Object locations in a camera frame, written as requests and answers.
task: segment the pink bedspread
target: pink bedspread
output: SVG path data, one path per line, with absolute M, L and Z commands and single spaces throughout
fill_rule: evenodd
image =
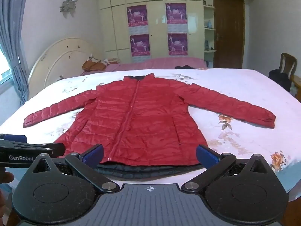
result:
M 125 63 L 125 64 L 110 64 L 105 71 L 90 71 L 84 72 L 81 76 L 112 71 L 138 70 L 138 69 L 174 69 L 176 66 L 189 65 L 195 69 L 206 69 L 206 63 L 203 59 L 193 57 L 169 57 L 150 59 L 143 63 Z

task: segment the window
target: window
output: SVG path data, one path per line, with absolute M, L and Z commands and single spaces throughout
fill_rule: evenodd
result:
M 11 78 L 8 62 L 0 50 L 0 84 Z

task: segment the blue curtain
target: blue curtain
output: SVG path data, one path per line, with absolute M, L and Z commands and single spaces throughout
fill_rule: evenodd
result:
M 24 7 L 25 0 L 0 0 L 0 47 L 11 68 L 21 106 L 28 100 L 29 93 L 20 48 Z

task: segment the metal screw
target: metal screw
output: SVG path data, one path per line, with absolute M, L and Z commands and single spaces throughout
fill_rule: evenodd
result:
M 199 187 L 199 185 L 196 182 L 187 182 L 185 183 L 184 187 L 189 190 L 195 190 Z
M 114 188 L 117 187 L 117 184 L 114 182 L 105 182 L 102 187 L 106 190 L 113 190 Z

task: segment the wall sconce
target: wall sconce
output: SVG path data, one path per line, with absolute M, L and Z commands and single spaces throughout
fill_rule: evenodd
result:
M 62 6 L 60 7 L 61 13 L 63 12 L 74 12 L 76 9 L 77 0 L 64 0 Z

